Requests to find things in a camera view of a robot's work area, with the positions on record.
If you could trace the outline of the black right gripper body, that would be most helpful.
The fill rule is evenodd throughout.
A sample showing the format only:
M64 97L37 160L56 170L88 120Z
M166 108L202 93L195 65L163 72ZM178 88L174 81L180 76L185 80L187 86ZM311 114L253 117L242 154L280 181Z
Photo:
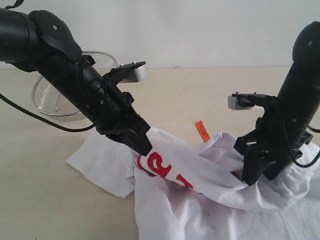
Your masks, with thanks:
M313 135L306 130L300 132L290 140L288 127L283 118L276 118L279 128L274 131L268 130L265 121L259 117L255 124L255 129L251 132L257 134L257 152L264 156L266 168L261 175L279 175L290 164L295 164L300 168L309 168L313 162L300 163L303 153L300 148L308 145L313 139Z

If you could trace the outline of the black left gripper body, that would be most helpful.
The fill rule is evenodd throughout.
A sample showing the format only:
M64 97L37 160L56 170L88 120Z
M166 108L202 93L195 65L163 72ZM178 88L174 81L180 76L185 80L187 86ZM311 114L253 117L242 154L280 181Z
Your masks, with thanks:
M91 121L85 131L95 129L105 136L106 131L133 130L135 122L143 119L133 108L133 96L129 92L117 92L112 95L107 91L85 92L84 115Z

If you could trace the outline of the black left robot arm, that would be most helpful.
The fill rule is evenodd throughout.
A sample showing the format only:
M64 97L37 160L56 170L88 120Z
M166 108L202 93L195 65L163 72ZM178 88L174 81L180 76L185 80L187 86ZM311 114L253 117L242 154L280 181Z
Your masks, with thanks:
M134 110L133 96L118 84L143 67L132 62L105 75L94 69L68 26L53 13L0 10L0 60L24 72L39 72L87 119L91 127L142 156L152 150L150 125Z

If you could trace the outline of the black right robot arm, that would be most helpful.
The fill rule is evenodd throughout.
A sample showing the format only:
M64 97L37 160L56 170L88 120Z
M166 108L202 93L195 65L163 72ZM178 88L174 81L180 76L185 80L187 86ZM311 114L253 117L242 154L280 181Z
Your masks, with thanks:
M255 129L238 137L234 149L243 156L242 180L254 185L264 175L275 179L287 166L313 166L298 162L300 148L309 144L313 135L307 132L320 106L320 23L314 21L298 35L292 49L292 66L277 96L257 93L233 93L228 108L246 110L263 107L264 114Z

